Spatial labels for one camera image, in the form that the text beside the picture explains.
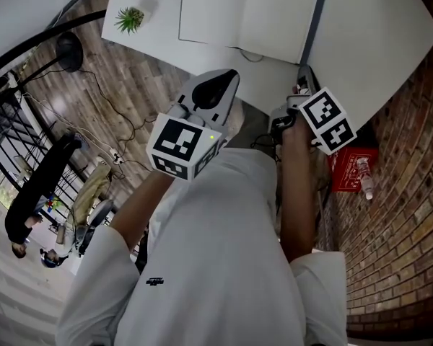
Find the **green potted plant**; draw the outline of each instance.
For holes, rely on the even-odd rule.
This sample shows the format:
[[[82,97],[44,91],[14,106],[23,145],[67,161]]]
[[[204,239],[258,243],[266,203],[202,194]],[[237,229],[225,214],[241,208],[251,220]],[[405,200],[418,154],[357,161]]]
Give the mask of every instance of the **green potted plant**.
[[[137,8],[129,7],[125,9],[121,9],[118,13],[117,19],[119,21],[115,24],[118,26],[118,29],[124,33],[130,35],[130,33],[135,33],[144,22],[144,12]]]

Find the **red box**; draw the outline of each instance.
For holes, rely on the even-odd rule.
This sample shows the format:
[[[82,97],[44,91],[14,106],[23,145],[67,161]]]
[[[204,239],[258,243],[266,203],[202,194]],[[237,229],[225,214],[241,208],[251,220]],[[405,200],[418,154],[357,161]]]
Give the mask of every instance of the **red box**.
[[[378,148],[344,146],[327,157],[332,174],[332,191],[361,191],[356,164],[359,158],[367,158],[372,171],[372,166],[378,158]]]

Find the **book page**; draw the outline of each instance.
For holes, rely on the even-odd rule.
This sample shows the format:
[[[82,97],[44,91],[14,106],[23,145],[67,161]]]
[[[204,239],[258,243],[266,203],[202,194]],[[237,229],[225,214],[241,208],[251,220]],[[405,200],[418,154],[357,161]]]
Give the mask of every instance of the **book page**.
[[[245,0],[182,0],[180,39],[237,46]]]
[[[246,0],[239,47],[299,63],[317,0]]]

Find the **white table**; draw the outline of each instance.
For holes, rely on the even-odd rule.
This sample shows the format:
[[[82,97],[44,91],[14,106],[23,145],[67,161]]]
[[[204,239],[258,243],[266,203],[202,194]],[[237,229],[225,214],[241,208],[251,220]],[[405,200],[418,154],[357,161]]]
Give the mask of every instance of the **white table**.
[[[291,93],[297,67],[264,58],[251,63],[237,49],[179,41],[181,0],[109,0],[102,37],[192,74],[233,68],[239,98],[271,113]],[[120,33],[120,8],[142,6],[152,18],[136,34]],[[325,0],[309,64],[362,127],[398,90],[433,45],[433,20],[421,0]]]

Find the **plastic bottle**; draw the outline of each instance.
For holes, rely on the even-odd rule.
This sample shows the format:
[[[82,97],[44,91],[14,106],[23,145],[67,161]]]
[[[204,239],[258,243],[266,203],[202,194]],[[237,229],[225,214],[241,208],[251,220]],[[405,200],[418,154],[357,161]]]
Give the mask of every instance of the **plastic bottle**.
[[[370,174],[367,158],[357,159],[356,164],[358,167],[359,179],[361,180],[362,191],[366,194],[366,199],[371,200],[374,197],[374,181]]]

